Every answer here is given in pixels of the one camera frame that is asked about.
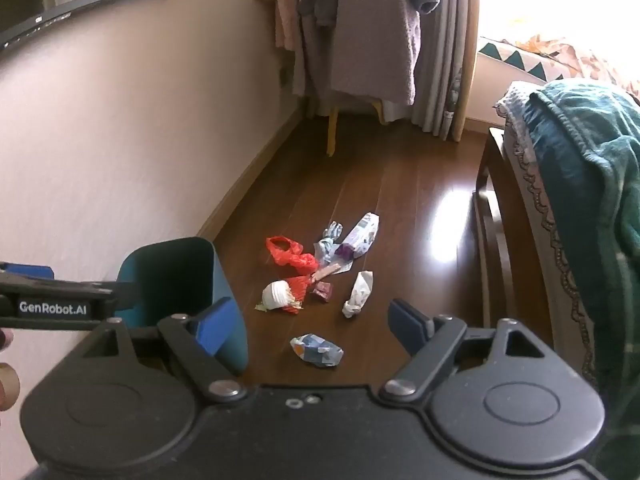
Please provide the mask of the person's left hand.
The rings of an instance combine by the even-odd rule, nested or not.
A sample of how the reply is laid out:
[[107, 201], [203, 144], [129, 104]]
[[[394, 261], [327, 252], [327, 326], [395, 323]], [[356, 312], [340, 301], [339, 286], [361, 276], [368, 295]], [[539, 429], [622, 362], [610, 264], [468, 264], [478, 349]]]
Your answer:
[[[13, 334], [2, 328], [0, 349], [9, 348], [13, 341]], [[6, 412], [16, 403], [20, 396], [21, 383], [16, 370], [8, 363], [0, 364], [0, 411]]]

